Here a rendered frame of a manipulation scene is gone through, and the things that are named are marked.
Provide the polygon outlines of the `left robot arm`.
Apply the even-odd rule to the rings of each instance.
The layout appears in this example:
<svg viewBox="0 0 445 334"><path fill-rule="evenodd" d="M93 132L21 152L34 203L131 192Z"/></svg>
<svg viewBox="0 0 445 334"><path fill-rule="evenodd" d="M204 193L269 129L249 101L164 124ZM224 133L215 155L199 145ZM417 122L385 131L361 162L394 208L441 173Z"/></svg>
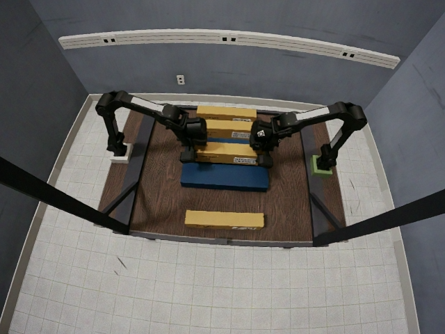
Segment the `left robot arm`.
<svg viewBox="0 0 445 334"><path fill-rule="evenodd" d="M155 118L158 123L165 125L165 129L171 129L177 138L194 134L189 139L192 147L207 145L208 131L204 118L189 118L187 111L173 104L157 104L130 95L124 90L111 91L101 96L95 110L104 119L108 132L106 149L109 152L114 152L114 157L124 157L127 152L127 145L122 143L125 138L124 133L119 132L115 118L115 111L122 107ZM180 114L182 115L181 119L179 119Z"/></svg>

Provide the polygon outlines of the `yellow cardboard carton side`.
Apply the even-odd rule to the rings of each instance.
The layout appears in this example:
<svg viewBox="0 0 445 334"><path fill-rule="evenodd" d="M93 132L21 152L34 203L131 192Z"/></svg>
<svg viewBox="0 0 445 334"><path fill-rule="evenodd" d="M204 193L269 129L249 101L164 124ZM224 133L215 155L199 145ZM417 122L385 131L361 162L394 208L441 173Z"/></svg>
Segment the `yellow cardboard carton side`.
<svg viewBox="0 0 445 334"><path fill-rule="evenodd" d="M260 230L264 227L264 214L186 210L185 224L190 228Z"/></svg>
<svg viewBox="0 0 445 334"><path fill-rule="evenodd" d="M263 154L261 150L252 150L248 144L207 142L207 145L195 145L197 159L195 161L256 165L257 154Z"/></svg>
<svg viewBox="0 0 445 334"><path fill-rule="evenodd" d="M250 129L253 122L231 121L231 120L206 120L208 137L212 138L250 138Z"/></svg>
<svg viewBox="0 0 445 334"><path fill-rule="evenodd" d="M197 107L197 117L205 120L231 120L254 122L257 118L256 109L242 109L223 106L199 106Z"/></svg>

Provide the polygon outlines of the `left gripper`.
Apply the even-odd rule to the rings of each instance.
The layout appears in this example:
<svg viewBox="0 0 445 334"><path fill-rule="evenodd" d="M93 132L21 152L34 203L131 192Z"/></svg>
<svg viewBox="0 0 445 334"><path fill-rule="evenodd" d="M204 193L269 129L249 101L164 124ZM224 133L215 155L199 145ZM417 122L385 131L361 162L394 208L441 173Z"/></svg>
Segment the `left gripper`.
<svg viewBox="0 0 445 334"><path fill-rule="evenodd" d="M194 150L190 145L190 136L192 135L187 134L187 136L183 138L177 138L177 141L181 141L181 146L185 146L186 148L186 152L181 152L179 159L183 164L194 163L195 159L197 159L197 150Z"/></svg>

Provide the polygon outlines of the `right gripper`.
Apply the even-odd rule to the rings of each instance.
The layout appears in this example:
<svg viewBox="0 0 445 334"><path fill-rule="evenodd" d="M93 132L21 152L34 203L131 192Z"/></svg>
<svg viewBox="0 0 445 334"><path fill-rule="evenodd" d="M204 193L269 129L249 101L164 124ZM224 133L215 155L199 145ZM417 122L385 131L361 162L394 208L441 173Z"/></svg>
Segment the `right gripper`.
<svg viewBox="0 0 445 334"><path fill-rule="evenodd" d="M263 154L257 154L256 162L258 163L258 166L263 168L272 168L273 167L273 158L269 155L269 152L274 151L274 147L279 147L279 144L274 144L270 142L269 139L267 140L267 146L264 150L261 150L264 152Z"/></svg>

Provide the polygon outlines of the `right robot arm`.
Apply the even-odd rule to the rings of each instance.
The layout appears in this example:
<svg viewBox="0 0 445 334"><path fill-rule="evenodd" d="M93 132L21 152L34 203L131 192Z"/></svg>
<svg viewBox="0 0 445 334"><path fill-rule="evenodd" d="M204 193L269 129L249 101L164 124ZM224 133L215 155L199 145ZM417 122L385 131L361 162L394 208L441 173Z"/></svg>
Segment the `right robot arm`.
<svg viewBox="0 0 445 334"><path fill-rule="evenodd" d="M302 113L297 111L285 112L270 118L271 122L255 120L252 123L250 131L250 147L256 151L259 151L260 148L264 150L267 146L267 140L265 139L269 139L270 142L278 144L285 137L291 138L293 133L300 132L306 126L337 118L343 121L343 125L330 143L323 144L321 147L322 155L316 158L318 170L329 170L332 166L337 165L336 159L342 145L354 131L361 130L368 122L359 105L350 102L336 102L333 105ZM278 120L280 120L280 125L277 123Z"/></svg>

